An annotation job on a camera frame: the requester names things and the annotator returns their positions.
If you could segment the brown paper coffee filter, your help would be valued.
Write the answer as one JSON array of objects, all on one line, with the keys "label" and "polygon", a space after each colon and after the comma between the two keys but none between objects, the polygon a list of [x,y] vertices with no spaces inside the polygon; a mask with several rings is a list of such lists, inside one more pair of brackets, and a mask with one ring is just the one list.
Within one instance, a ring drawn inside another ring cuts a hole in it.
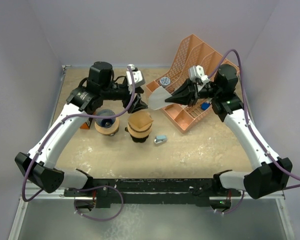
[{"label": "brown paper coffee filter", "polygon": [[131,114],[128,118],[128,126],[137,132],[147,130],[153,123],[153,119],[150,114],[146,111],[137,111]]}]

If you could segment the white paper coffee filter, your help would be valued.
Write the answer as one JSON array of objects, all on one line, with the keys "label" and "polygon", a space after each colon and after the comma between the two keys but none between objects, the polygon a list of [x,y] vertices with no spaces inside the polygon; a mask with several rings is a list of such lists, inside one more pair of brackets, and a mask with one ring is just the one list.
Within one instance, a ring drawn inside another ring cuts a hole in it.
[{"label": "white paper coffee filter", "polygon": [[166,99],[170,98],[172,95],[162,86],[156,88],[148,97],[148,107],[151,110],[159,110],[165,108],[172,103],[165,102]]}]

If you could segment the wooden ring dripper stand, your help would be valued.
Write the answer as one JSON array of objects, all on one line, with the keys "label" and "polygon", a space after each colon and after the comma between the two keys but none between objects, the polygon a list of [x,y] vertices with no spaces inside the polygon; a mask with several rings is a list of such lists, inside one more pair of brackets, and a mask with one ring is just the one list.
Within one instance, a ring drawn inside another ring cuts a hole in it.
[{"label": "wooden ring dripper stand", "polygon": [[150,135],[150,133],[152,131],[152,126],[149,126],[142,130],[140,130],[140,129],[135,130],[134,128],[131,128],[130,125],[128,125],[126,127],[126,131],[134,138],[143,139]]}]

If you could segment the orange coffee filter bag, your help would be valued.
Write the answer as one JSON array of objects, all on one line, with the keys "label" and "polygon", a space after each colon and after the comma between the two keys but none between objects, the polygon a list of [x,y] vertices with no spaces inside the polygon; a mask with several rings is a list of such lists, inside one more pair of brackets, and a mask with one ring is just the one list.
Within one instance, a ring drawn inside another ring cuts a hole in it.
[{"label": "orange coffee filter bag", "polygon": [[89,130],[91,128],[92,125],[92,121],[90,119],[88,119],[86,122],[84,122],[81,126],[80,129],[83,130]]}]

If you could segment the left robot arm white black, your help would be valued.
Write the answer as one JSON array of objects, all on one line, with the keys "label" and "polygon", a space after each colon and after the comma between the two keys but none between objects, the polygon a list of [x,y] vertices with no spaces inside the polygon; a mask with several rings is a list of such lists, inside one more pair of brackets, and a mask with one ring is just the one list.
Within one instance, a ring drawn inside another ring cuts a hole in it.
[{"label": "left robot arm white black", "polygon": [[76,169],[67,172],[56,168],[65,146],[76,131],[103,105],[104,101],[121,101],[124,113],[146,109],[141,100],[145,78],[133,64],[127,66],[122,83],[114,79],[113,66],[95,62],[88,76],[71,91],[59,117],[42,139],[27,153],[19,152],[14,161],[24,176],[41,190],[52,193],[58,188],[75,188],[81,196],[93,191],[88,175]]}]

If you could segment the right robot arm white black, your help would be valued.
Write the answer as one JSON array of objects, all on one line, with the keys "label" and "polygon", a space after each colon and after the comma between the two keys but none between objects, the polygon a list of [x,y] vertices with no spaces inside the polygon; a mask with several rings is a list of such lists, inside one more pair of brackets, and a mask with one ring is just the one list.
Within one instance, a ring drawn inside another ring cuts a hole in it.
[{"label": "right robot arm white black", "polygon": [[253,199],[283,190],[288,183],[293,164],[281,158],[261,136],[244,110],[244,103],[235,92],[237,70],[222,64],[210,80],[200,65],[192,66],[186,81],[166,99],[165,103],[191,107],[198,100],[210,100],[219,119],[234,133],[250,161],[252,172],[226,170],[214,175],[212,190],[218,196],[230,189],[247,192]]}]

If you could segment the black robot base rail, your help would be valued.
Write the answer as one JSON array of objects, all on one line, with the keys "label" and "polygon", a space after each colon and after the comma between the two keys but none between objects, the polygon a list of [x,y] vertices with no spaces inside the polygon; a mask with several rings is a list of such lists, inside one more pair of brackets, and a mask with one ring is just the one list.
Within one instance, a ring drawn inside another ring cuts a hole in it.
[{"label": "black robot base rail", "polygon": [[220,199],[229,207],[230,195],[239,197],[234,189],[221,187],[213,178],[139,178],[97,179],[91,178],[82,190],[73,188],[64,191],[66,197],[92,198],[98,209],[112,204],[140,205],[195,205],[208,207],[210,198]]}]

